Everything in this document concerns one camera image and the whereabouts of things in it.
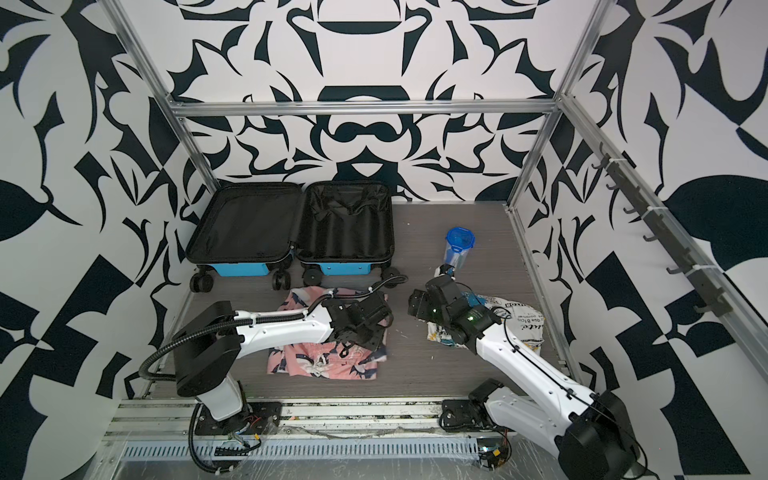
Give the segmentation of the pink patterned shirt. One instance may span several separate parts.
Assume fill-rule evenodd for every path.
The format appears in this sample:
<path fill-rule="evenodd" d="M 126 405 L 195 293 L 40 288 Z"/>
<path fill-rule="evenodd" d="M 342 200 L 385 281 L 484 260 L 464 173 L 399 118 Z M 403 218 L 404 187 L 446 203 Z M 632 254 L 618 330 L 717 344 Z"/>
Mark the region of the pink patterned shirt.
<path fill-rule="evenodd" d="M 269 350 L 266 372 L 329 380 L 373 381 L 387 360 L 386 336 L 376 350 L 343 342 L 292 344 Z"/>

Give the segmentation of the clear cup with blue lid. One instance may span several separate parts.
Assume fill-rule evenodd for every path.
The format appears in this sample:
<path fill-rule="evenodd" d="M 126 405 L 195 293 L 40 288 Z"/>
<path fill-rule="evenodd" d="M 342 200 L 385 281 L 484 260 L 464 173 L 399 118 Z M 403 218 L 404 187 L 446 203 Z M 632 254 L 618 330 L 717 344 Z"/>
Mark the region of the clear cup with blue lid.
<path fill-rule="evenodd" d="M 464 227 L 454 227 L 445 236 L 444 263 L 460 269 L 475 244 L 474 233 Z"/>

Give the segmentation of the white blue yellow patterned shirt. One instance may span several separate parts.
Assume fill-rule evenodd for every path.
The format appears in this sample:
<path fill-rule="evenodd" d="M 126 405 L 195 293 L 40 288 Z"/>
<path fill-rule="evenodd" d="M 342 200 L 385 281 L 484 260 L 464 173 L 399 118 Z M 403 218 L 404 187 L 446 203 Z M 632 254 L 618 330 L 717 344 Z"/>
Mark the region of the white blue yellow patterned shirt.
<path fill-rule="evenodd" d="M 536 355 L 540 355 L 544 344 L 544 315 L 530 305 L 507 300 L 501 297 L 473 295 L 464 292 L 470 306 L 483 305 L 506 321 L 507 330 L 516 336 Z M 447 330 L 433 322 L 427 322 L 427 340 L 451 348 L 467 349 L 466 346 L 454 342 Z"/>

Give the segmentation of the blue hard-shell suitcase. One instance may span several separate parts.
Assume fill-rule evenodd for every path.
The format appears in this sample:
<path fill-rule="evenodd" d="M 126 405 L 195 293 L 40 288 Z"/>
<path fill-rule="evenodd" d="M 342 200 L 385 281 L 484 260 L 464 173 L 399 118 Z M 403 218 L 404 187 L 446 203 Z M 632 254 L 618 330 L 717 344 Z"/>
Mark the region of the blue hard-shell suitcase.
<path fill-rule="evenodd" d="M 288 290 L 294 261 L 306 286 L 378 268 L 394 287 L 402 281 L 394 253 L 393 203 L 381 182 L 231 184 L 213 195 L 186 248 L 197 268 L 189 289 L 207 293 L 218 277 L 270 276 L 273 289 Z"/>

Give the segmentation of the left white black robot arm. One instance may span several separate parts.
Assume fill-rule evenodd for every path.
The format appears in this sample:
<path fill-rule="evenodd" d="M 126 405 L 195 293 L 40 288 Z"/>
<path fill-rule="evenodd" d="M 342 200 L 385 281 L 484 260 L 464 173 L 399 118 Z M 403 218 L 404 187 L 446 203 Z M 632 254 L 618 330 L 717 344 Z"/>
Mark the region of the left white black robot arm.
<path fill-rule="evenodd" d="M 393 319 L 386 297 L 374 291 L 325 293 L 307 307 L 271 312 L 236 310 L 220 301 L 150 354 L 138 373 L 149 382 L 171 382 L 179 396 L 195 400 L 187 432 L 190 457 L 200 470 L 222 475 L 227 467 L 204 461 L 195 447 L 200 418 L 237 442 L 228 454 L 248 454 L 261 446 L 243 436 L 252 427 L 253 410 L 231 374 L 237 360 L 272 348 L 329 341 L 375 350 Z"/>

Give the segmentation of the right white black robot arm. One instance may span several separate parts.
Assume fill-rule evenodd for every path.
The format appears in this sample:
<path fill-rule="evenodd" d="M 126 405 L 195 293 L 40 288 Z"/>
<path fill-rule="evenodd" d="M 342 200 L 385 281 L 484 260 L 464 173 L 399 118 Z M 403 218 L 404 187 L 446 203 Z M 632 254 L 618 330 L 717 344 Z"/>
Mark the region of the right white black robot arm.
<path fill-rule="evenodd" d="M 489 382 L 474 395 L 494 425 L 552 454 L 569 479 L 627 479 L 645 453 L 624 402 L 571 379 L 516 337 L 506 319 L 443 274 L 409 297 L 409 315 L 443 327 L 527 393 Z"/>

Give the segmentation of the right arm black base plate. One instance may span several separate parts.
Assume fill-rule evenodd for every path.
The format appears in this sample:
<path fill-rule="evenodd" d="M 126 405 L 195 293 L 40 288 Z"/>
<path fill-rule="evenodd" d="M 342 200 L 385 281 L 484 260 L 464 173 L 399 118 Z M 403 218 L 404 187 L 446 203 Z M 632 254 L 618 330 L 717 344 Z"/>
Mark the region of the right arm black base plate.
<path fill-rule="evenodd" d="M 442 411 L 438 426 L 449 433 L 511 431 L 508 425 L 495 422 L 484 404 L 468 399 L 446 399 L 441 403 Z"/>

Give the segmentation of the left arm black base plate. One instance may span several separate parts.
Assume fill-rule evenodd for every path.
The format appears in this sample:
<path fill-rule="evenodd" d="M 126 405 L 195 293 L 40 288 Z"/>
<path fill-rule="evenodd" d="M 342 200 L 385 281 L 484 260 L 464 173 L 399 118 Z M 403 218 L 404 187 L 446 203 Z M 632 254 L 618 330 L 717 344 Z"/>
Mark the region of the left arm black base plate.
<path fill-rule="evenodd" d="M 277 401 L 248 402 L 244 409 L 227 420 L 217 421 L 209 409 L 199 404 L 193 432 L 197 436 L 261 435 L 280 425 L 283 404 Z"/>

